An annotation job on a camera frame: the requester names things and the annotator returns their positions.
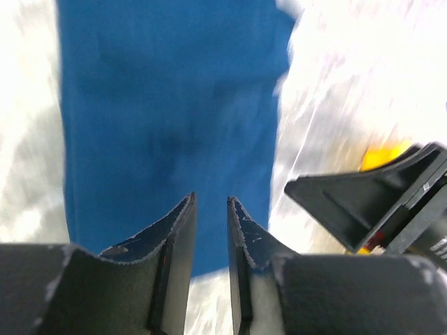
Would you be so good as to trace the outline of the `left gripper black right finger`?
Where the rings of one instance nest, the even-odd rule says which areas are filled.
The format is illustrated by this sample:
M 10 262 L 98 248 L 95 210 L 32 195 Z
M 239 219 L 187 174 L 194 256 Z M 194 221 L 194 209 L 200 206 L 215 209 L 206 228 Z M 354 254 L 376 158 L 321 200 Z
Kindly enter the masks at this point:
M 230 300 L 234 334 L 284 334 L 272 261 L 297 253 L 261 227 L 236 197 L 227 201 Z

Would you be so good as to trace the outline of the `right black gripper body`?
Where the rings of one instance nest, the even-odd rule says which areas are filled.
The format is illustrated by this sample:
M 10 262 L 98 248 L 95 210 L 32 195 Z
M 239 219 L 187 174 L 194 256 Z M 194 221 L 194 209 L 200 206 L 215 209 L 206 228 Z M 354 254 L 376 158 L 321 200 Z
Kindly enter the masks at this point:
M 425 163 L 404 208 L 403 223 L 381 242 L 386 254 L 415 254 L 446 268 L 446 148 L 438 143 L 425 147 L 434 158 Z

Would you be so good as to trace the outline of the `blue t shirt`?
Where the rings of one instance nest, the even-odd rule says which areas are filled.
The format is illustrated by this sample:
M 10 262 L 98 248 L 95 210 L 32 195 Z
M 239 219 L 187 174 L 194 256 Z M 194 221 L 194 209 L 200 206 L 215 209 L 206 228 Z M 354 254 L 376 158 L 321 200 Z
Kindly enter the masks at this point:
M 228 265 L 226 201 L 268 225 L 279 79 L 297 20 L 275 1 L 59 1 L 69 236 L 94 253 L 198 198 L 192 274 Z

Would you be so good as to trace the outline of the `yellow plastic bin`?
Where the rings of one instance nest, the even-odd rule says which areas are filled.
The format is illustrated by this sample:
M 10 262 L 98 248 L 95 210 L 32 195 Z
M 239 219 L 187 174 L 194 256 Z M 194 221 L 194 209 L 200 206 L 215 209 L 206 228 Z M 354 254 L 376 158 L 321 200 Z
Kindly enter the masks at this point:
M 365 155 L 362 158 L 360 165 L 360 172 L 373 170 L 374 168 L 379 168 L 383 165 L 390 163 L 391 161 L 399 158 L 406 151 L 411 148 L 409 142 L 404 142 L 400 144 L 392 144 L 382 147 L 369 147 Z M 382 232 L 377 232 L 358 252 L 360 255 L 370 254 L 375 248 L 377 248 L 384 235 Z

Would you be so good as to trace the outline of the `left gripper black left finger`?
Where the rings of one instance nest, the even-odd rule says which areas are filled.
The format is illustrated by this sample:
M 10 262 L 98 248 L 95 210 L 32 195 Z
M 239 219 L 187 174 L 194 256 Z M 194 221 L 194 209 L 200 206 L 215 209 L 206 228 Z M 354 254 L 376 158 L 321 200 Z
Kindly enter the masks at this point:
M 156 260 L 149 304 L 152 334 L 183 334 L 196 240 L 197 197 L 188 194 L 164 217 L 100 253 L 119 264 Z

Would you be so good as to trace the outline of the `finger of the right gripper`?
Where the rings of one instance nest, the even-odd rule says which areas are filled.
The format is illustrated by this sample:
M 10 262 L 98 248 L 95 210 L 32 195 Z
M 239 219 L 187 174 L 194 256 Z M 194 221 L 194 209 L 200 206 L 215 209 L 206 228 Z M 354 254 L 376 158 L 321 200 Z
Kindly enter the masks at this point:
M 439 145 L 414 146 L 363 172 L 310 175 L 284 192 L 355 253 L 389 223 L 400 224 L 439 180 Z

